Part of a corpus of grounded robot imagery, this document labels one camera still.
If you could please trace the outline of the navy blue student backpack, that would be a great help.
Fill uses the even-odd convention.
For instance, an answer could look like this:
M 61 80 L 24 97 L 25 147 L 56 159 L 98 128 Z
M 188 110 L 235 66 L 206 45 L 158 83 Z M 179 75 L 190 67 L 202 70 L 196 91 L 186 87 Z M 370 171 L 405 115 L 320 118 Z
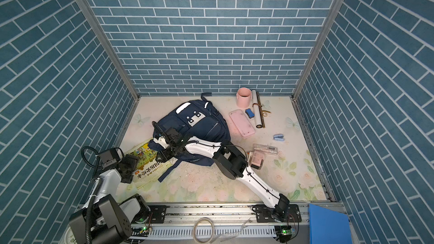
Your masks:
M 211 93 L 202 93 L 201 98 L 182 103 L 158 122 L 152 122 L 153 127 L 161 127 L 163 131 L 175 128 L 183 138 L 195 136 L 198 139 L 209 142 L 224 142 L 231 139 L 228 124 L 223 115 L 214 107 L 213 103 L 206 99 Z M 149 147 L 154 150 L 153 141 Z M 176 158 L 172 165 L 158 180 L 161 183 L 181 162 L 192 163 L 198 166 L 210 167 L 214 161 L 200 154 L 182 155 Z

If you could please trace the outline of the colourful children's picture book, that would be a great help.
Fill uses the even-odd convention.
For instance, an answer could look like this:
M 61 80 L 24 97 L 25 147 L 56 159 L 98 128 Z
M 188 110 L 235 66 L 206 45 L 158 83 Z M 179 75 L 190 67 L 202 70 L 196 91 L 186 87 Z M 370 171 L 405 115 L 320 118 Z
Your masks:
M 152 141 L 152 139 L 148 139 L 128 152 L 130 155 L 139 158 L 132 180 L 132 184 L 137 190 L 146 191 L 152 186 L 159 185 L 158 179 L 172 166 L 170 161 L 157 161 L 157 152 L 148 145 Z

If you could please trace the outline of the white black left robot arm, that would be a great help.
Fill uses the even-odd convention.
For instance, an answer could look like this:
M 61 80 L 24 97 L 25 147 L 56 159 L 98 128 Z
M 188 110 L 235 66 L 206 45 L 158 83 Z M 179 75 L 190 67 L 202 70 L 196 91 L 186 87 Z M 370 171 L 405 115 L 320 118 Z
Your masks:
M 80 149 L 93 171 L 92 190 L 83 207 L 73 213 L 69 226 L 78 244 L 121 244 L 132 236 L 133 223 L 151 222 L 151 209 L 139 194 L 122 203 L 115 200 L 120 184 L 130 184 L 140 159 L 121 148 L 102 152 L 90 146 Z

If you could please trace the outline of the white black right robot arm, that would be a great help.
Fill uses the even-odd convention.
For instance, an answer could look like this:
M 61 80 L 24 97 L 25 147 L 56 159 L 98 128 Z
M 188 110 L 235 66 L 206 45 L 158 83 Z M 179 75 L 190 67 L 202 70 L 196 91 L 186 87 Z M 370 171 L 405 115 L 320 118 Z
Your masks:
M 165 132 L 157 122 L 152 122 L 158 138 L 154 142 L 161 145 L 156 161 L 168 162 L 176 158 L 172 165 L 158 179 L 162 182 L 181 162 L 195 162 L 198 158 L 208 158 L 214 161 L 221 173 L 231 180 L 237 180 L 253 191 L 269 209 L 269 215 L 276 221 L 289 220 L 290 200 L 264 182 L 248 164 L 245 151 L 230 141 L 210 142 L 196 136 L 182 136 L 176 129 Z

